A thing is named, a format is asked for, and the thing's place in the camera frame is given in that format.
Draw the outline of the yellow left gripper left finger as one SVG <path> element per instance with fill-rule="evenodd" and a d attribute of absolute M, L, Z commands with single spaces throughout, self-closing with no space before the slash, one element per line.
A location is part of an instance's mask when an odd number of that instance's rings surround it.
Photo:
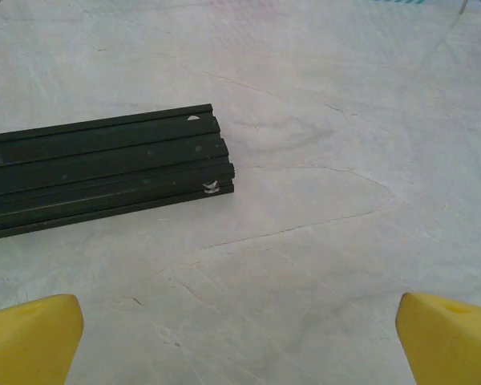
<path fill-rule="evenodd" d="M 73 294 L 0 310 L 0 384 L 64 384 L 82 334 Z"/>

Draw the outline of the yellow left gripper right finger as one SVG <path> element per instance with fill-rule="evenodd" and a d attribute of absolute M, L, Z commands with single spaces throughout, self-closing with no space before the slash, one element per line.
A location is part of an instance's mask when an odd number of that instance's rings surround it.
<path fill-rule="evenodd" d="M 395 327 L 417 384 L 481 384 L 481 306 L 406 293 Z"/>

